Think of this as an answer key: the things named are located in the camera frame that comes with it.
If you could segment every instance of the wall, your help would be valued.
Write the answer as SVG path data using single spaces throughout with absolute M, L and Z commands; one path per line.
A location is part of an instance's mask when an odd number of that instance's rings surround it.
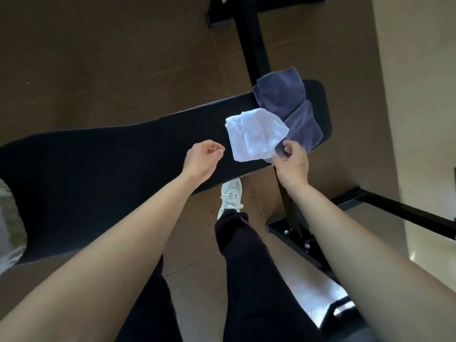
M 456 0 L 373 0 L 403 203 L 456 217 Z M 456 243 L 406 223 L 410 258 L 456 290 Z

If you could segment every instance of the person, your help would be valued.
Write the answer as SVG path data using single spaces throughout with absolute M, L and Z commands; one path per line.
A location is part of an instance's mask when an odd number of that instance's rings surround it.
M 378 338 L 454 340 L 456 294 L 309 185 L 305 150 L 292 141 L 284 145 L 290 157 L 273 158 L 277 176 Z M 61 266 L 0 322 L 0 341 L 182 341 L 162 276 L 162 253 L 187 198 L 212 175 L 223 152 L 211 140 L 195 144 L 177 178 Z M 322 341 L 240 212 L 241 196 L 239 179 L 222 185 L 215 223 L 227 263 L 223 340 Z

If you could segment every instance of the left arm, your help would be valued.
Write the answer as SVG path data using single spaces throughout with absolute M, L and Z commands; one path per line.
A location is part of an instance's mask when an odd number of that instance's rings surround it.
M 191 193 L 224 147 L 187 153 L 182 173 L 55 271 L 0 322 L 0 341 L 113 341 L 155 269 Z

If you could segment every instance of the right arm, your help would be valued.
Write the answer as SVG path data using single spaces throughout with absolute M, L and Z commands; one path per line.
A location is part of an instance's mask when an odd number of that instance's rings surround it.
M 308 160 L 285 141 L 277 176 L 328 263 L 382 341 L 454 341 L 456 293 L 355 222 L 307 182 Z

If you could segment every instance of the purple cloth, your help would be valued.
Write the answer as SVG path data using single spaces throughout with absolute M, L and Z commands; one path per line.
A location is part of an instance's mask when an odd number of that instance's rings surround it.
M 286 140 L 297 141 L 307 152 L 322 140 L 322 130 L 313 117 L 311 102 L 305 99 L 296 68 L 266 74 L 257 80 L 253 92 L 259 106 L 277 115 L 290 129 Z M 283 154 L 279 145 L 276 150 Z

